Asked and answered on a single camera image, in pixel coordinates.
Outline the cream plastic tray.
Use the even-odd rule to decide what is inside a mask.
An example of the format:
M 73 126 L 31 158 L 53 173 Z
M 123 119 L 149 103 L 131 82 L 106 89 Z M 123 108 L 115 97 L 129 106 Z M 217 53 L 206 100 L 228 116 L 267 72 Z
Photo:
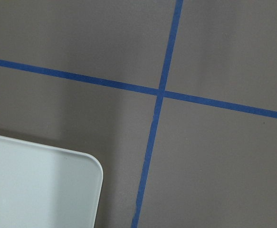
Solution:
M 92 228 L 102 183 L 90 154 L 0 136 L 0 228 Z

